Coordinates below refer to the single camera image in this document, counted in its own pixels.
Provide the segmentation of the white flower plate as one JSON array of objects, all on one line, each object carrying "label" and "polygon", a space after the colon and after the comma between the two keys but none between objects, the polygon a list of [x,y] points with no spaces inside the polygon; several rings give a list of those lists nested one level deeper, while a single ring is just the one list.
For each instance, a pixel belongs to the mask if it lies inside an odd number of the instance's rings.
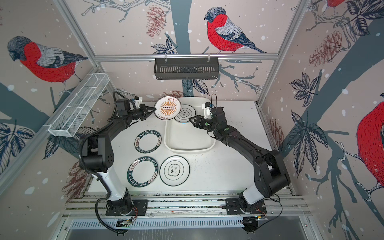
[{"label": "white flower plate", "polygon": [[162,163],[160,178],[165,185],[176,187],[188,179],[190,172],[190,164],[184,157],[171,156]]},{"label": "white flower plate", "polygon": [[182,105],[181,111],[174,118],[179,123],[187,123],[189,119],[196,116],[196,110],[191,105]]}]

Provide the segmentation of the orange sunburst plate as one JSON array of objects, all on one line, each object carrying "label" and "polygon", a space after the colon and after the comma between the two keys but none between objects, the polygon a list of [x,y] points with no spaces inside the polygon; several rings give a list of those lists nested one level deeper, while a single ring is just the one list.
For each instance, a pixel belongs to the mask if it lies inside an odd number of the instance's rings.
[{"label": "orange sunburst plate", "polygon": [[165,96],[157,100],[154,107],[156,108],[155,116],[160,120],[168,121],[179,115],[182,104],[176,97]]}]

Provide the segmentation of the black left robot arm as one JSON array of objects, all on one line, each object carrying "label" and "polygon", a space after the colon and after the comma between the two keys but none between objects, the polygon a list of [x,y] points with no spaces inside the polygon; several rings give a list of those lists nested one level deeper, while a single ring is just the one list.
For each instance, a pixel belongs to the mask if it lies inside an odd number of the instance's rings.
[{"label": "black left robot arm", "polygon": [[144,121],[155,111],[156,108],[144,104],[138,108],[115,104],[114,113],[108,124],[81,140],[80,167],[102,184],[107,192],[104,200],[120,201],[128,193],[113,168],[115,156],[112,140],[131,127],[133,121]]}]

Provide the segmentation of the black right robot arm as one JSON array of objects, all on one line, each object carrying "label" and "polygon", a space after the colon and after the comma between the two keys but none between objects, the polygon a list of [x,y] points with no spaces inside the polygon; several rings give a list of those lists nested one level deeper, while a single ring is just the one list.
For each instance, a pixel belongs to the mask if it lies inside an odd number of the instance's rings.
[{"label": "black right robot arm", "polygon": [[236,150],[253,166],[254,183],[239,195],[240,209],[248,213],[257,202],[269,198],[291,183],[282,154],[264,149],[227,122],[224,108],[214,107],[210,117],[196,115],[189,122],[198,129],[213,133],[213,138]]}]

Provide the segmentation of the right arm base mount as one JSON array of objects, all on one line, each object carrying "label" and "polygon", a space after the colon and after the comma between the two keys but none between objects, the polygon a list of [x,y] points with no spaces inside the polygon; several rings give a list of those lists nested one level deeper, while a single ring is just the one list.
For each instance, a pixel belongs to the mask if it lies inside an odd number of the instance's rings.
[{"label": "right arm base mount", "polygon": [[267,210],[263,201],[258,201],[252,205],[242,199],[226,199],[222,209],[228,215],[266,215]]}]

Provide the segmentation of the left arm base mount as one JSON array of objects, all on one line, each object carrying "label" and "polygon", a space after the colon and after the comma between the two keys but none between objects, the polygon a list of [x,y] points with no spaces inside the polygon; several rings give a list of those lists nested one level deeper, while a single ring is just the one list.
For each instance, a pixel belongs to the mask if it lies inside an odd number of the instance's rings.
[{"label": "left arm base mount", "polygon": [[106,216],[145,216],[148,207],[148,200],[131,200],[127,203],[123,200],[108,201]]}]

